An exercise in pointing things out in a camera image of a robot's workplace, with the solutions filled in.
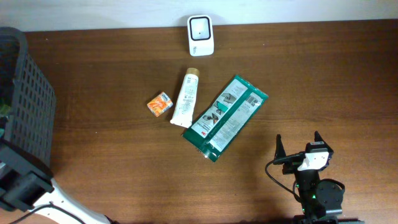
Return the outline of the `white cream tube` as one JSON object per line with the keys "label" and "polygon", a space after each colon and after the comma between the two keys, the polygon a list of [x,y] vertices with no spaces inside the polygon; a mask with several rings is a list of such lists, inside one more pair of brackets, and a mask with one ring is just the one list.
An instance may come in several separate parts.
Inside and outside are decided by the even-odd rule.
{"label": "white cream tube", "polygon": [[184,76],[182,87],[178,94],[174,113],[170,122],[174,125],[189,128],[193,121],[193,112],[197,100],[198,81],[200,71],[188,68]]}

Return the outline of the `small orange packet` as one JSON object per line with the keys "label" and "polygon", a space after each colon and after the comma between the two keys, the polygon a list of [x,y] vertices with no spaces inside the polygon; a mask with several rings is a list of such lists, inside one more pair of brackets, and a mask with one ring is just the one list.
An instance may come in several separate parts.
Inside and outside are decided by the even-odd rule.
{"label": "small orange packet", "polygon": [[147,107],[150,110],[150,112],[156,117],[162,115],[172,106],[173,102],[171,98],[164,91],[159,93],[155,98],[153,98],[147,104]]}

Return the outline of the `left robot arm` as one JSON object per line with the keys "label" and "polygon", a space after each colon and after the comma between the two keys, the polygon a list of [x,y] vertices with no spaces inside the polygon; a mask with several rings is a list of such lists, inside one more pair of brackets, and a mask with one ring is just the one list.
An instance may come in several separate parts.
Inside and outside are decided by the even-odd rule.
{"label": "left robot arm", "polygon": [[114,223],[71,198],[41,160],[4,139],[1,140],[1,208],[26,212],[14,223],[33,214],[56,223]]}

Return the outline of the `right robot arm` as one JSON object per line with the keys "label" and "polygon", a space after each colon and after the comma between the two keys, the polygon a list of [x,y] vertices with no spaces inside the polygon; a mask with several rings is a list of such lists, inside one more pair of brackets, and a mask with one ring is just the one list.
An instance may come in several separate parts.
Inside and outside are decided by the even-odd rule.
{"label": "right robot arm", "polygon": [[337,216],[343,211],[345,186],[319,176],[319,172],[328,167],[333,154],[333,149],[317,131],[314,141],[307,143],[304,151],[289,156],[285,153],[281,135],[276,136],[272,164],[282,165],[284,175],[295,176],[292,192],[303,210],[302,215],[293,218],[293,223],[338,223]]}

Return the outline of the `green wipes packet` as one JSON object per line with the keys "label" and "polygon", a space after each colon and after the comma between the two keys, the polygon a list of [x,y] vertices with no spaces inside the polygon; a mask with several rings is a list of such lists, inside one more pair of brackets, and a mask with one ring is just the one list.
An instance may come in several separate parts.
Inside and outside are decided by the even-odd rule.
{"label": "green wipes packet", "polygon": [[182,137],[216,162],[268,98],[236,75]]}

